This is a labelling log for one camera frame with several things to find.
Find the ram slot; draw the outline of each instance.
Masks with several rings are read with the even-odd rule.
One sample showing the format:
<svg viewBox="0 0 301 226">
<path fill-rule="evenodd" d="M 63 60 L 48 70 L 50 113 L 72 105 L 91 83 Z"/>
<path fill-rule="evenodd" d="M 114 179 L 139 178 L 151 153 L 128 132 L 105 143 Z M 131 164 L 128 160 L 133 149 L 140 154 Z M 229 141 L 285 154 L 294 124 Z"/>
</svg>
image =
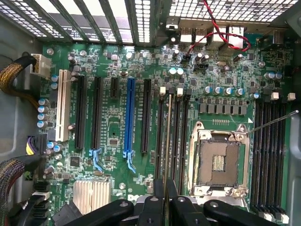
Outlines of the ram slot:
<svg viewBox="0 0 301 226">
<path fill-rule="evenodd" d="M 263 105 L 256 101 L 255 124 L 254 127 L 262 125 Z M 255 207 L 259 201 L 259 183 L 261 181 L 260 164 L 261 164 L 261 142 L 262 129 L 254 133 L 253 139 L 253 162 L 252 162 L 252 185 L 251 185 L 251 206 Z"/>
<path fill-rule="evenodd" d="M 75 121 L 75 148 L 84 148 L 87 106 L 87 78 L 79 76 L 77 82 L 77 104 Z"/>
<path fill-rule="evenodd" d="M 181 113 L 182 98 L 174 97 L 174 130 L 173 130 L 173 143 L 171 154 L 171 179 L 176 179 L 176 167 L 178 157 L 178 143 L 179 143 L 179 126 L 180 126 L 180 113 Z"/>
<path fill-rule="evenodd" d="M 164 98 L 160 97 L 159 106 L 158 106 L 155 179 L 159 179 L 160 172 L 161 172 L 160 166 L 161 166 L 161 155 L 162 155 L 163 104 L 164 104 Z"/>
<path fill-rule="evenodd" d="M 100 148 L 100 129 L 102 125 L 103 79 L 94 78 L 93 114 L 91 130 L 91 149 Z"/>
<path fill-rule="evenodd" d="M 271 120 L 277 119 L 278 109 L 277 105 L 273 104 L 271 109 Z M 268 193 L 267 193 L 267 206 L 274 203 L 275 196 L 275 182 L 276 182 L 276 159 L 277 159 L 277 140 L 278 140 L 278 123 L 271 124 L 270 147 L 269 147 L 269 173 L 268 173 Z"/>
<path fill-rule="evenodd" d="M 57 93 L 57 109 L 56 109 L 56 128 L 55 140 L 66 141 L 69 137 L 69 114 L 70 114 L 70 97 L 71 83 L 67 82 L 71 78 L 71 73 L 68 70 L 60 70 L 58 93 Z"/>
<path fill-rule="evenodd" d="M 125 127 L 125 139 L 123 158 L 127 159 L 127 166 L 130 170 L 136 173 L 133 166 L 132 158 L 134 151 L 132 149 L 133 144 L 133 127 L 134 127 L 134 114 L 135 114 L 135 88 L 136 82 L 134 78 L 127 80 L 127 105 L 126 105 L 126 127 Z"/>
<path fill-rule="evenodd" d="M 263 105 L 263 124 L 271 121 L 271 105 L 269 103 Z M 260 186 L 260 199 L 259 205 L 265 205 L 267 201 L 267 183 L 269 173 L 269 141 L 270 141 L 270 126 L 266 126 L 263 129 L 262 149 L 261 149 L 261 181 Z"/>
<path fill-rule="evenodd" d="M 141 153 L 147 153 L 149 149 L 149 133 L 151 121 L 151 79 L 144 80 L 143 91 L 143 114 L 142 114 L 142 137 Z"/>
<path fill-rule="evenodd" d="M 185 173 L 185 157 L 186 157 L 186 139 L 187 139 L 187 125 L 188 125 L 188 106 L 190 95 L 185 95 L 183 101 L 183 114 L 182 114 L 182 132 L 181 132 L 181 144 L 180 144 L 180 160 L 179 160 L 179 184 L 178 191 L 180 195 L 183 195 L 184 186 L 184 173 Z"/>
<path fill-rule="evenodd" d="M 286 114 L 286 105 L 280 105 L 278 108 L 280 117 Z M 282 180 L 283 180 L 283 165 L 284 165 L 284 151 L 285 151 L 285 120 L 278 122 L 279 133 L 277 141 L 277 167 L 276 167 L 276 185 L 275 185 L 275 206 L 281 206 L 282 197 Z"/>
</svg>

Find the white pci slot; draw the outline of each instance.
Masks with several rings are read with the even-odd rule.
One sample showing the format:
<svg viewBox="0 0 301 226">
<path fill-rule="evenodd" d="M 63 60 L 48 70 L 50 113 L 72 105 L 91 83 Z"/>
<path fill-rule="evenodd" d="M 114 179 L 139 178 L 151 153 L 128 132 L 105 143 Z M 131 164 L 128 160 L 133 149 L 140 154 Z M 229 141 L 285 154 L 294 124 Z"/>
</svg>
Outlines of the white pci slot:
<svg viewBox="0 0 301 226">
<path fill-rule="evenodd" d="M 57 111 L 55 140 L 68 140 L 68 125 L 70 114 L 70 95 L 71 95 L 71 73 L 68 70 L 60 70 L 58 80 Z"/>
</svg>

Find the green circuit board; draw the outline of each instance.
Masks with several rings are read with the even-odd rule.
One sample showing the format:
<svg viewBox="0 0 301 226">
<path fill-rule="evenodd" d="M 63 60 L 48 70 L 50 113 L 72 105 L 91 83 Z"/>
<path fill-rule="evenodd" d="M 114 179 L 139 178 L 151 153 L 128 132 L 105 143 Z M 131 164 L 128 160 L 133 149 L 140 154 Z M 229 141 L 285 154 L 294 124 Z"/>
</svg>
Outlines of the green circuit board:
<svg viewBox="0 0 301 226">
<path fill-rule="evenodd" d="M 184 195 L 189 195 L 187 189 L 187 170 L 189 161 L 189 145 L 190 136 L 198 121 L 201 121 L 205 129 L 235 131 L 239 124 L 244 124 L 248 130 L 254 127 L 255 122 L 255 101 L 250 98 L 251 93 L 256 90 L 256 93 L 262 93 L 264 88 L 281 89 L 282 95 L 287 96 L 290 91 L 291 80 L 284 76 L 280 81 L 266 80 L 264 74 L 267 72 L 283 71 L 285 65 L 290 65 L 292 62 L 293 48 L 287 44 L 285 49 L 270 50 L 260 52 L 257 48 L 257 35 L 247 34 L 252 43 L 253 48 L 243 53 L 243 59 L 238 62 L 233 62 L 235 56 L 221 56 L 218 50 L 206 50 L 205 48 L 196 48 L 192 52 L 191 60 L 183 64 L 181 58 L 186 53 L 188 47 L 183 46 L 164 46 L 161 48 L 134 48 L 134 47 L 117 47 L 117 46 L 101 46 L 101 45 L 86 45 L 86 44 L 57 44 L 49 43 L 43 48 L 43 55 L 52 60 L 52 75 L 59 75 L 59 70 L 68 70 L 70 62 L 68 56 L 72 54 L 79 65 L 78 74 L 87 77 L 87 104 L 84 112 L 85 131 L 84 148 L 82 150 L 75 149 L 74 131 L 70 130 L 69 140 L 62 142 L 64 150 L 59 153 L 60 158 L 56 158 L 57 153 L 49 156 L 47 166 L 52 165 L 55 168 L 53 177 L 49 180 L 51 183 L 51 204 L 50 215 L 57 213 L 61 207 L 68 203 L 73 198 L 73 183 L 77 180 L 97 180 L 108 181 L 111 183 L 111 201 L 116 199 L 128 199 L 135 202 L 141 195 L 152 194 L 153 179 L 156 168 L 155 151 L 157 148 L 157 131 L 158 131 L 158 102 L 160 100 L 160 87 L 166 89 L 183 88 L 184 92 L 191 89 L 191 96 L 188 104 L 187 117 L 187 133 L 181 134 L 179 144 L 183 136 L 186 136 L 186 164 L 184 177 Z M 53 55 L 47 54 L 47 49 L 54 50 Z M 178 57 L 172 56 L 175 48 L 180 50 Z M 85 56 L 81 56 L 80 51 L 86 51 Z M 206 53 L 210 56 L 206 62 L 208 69 L 194 72 L 195 65 L 194 57 L 198 52 Z M 126 58 L 127 53 L 132 53 L 130 58 Z M 226 73 L 221 73 L 221 67 L 217 62 L 226 62 L 230 70 Z M 265 62 L 265 67 L 260 68 L 259 62 Z M 182 68 L 183 75 L 171 75 L 171 68 Z M 102 121 L 100 123 L 100 147 L 102 149 L 99 155 L 99 166 L 102 172 L 98 171 L 93 164 L 93 158 L 89 154 L 91 149 L 91 127 L 93 114 L 93 98 L 94 98 L 94 80 L 95 77 L 103 78 L 103 101 L 102 101 Z M 119 97 L 111 98 L 111 78 L 119 79 Z M 123 158 L 125 123 L 126 123 L 126 104 L 127 104 L 127 80 L 135 78 L 135 110 L 133 124 L 133 165 L 136 173 L 133 173 L 129 168 L 125 158 Z M 146 154 L 141 154 L 141 137 L 143 124 L 143 86 L 144 79 L 151 79 L 151 105 L 150 105 L 150 127 L 149 127 L 149 151 Z M 76 122 L 77 112 L 77 82 L 71 82 L 71 99 L 70 99 L 70 125 Z M 51 99 L 50 95 L 53 92 L 51 81 L 42 81 L 41 97 Z M 232 88 L 233 94 L 226 96 L 222 92 L 215 95 L 213 92 L 205 94 L 205 87 L 210 86 L 212 89 L 221 87 L 222 90 Z M 239 88 L 244 90 L 243 95 L 235 95 L 235 91 Z M 163 116 L 166 119 L 168 114 L 168 95 L 164 97 Z M 205 112 L 200 111 L 200 104 L 205 104 Z M 225 105 L 234 106 L 239 109 L 239 112 L 234 113 L 209 113 L 208 105 Z M 171 129 L 170 129 L 170 144 L 173 140 L 174 126 L 174 109 L 172 108 Z M 183 106 L 180 107 L 179 125 L 182 126 Z M 56 105 L 51 105 L 48 111 L 48 127 L 41 129 L 41 133 L 48 133 L 55 129 Z M 165 147 L 164 140 L 167 135 L 167 120 L 163 120 L 161 125 L 162 131 L 162 147 Z M 289 142 L 289 123 L 285 124 L 285 151 L 288 150 Z M 117 140 L 116 145 L 109 145 L 109 140 Z M 253 150 L 253 135 L 250 136 L 250 152 L 249 152 L 249 176 L 248 189 L 251 189 L 251 170 L 252 170 L 252 150 Z M 239 172 L 244 170 L 244 150 L 240 149 L 238 159 Z M 285 193 L 287 181 L 287 164 L 288 156 L 284 157 L 283 163 L 283 185 L 282 185 L 282 200 L 281 206 L 285 209 Z M 64 181 L 62 174 L 69 174 L 69 181 Z M 179 164 L 176 166 L 176 178 L 179 177 Z M 238 174 L 238 181 L 242 180 L 242 174 Z M 245 197 L 246 209 L 249 209 L 250 195 Z"/>
</svg>

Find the motherboard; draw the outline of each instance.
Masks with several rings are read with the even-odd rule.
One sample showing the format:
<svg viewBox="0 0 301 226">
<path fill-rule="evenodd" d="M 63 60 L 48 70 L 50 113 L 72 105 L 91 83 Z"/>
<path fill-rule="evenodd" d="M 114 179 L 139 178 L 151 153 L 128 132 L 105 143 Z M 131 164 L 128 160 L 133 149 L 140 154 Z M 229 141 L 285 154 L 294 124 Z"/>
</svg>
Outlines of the motherboard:
<svg viewBox="0 0 301 226">
<path fill-rule="evenodd" d="M 293 46 L 247 52 L 181 45 L 47 44 L 38 127 L 48 156 L 49 218 L 71 200 L 82 214 L 135 203 L 171 178 L 198 204 L 219 199 L 287 223 Z"/>
</svg>

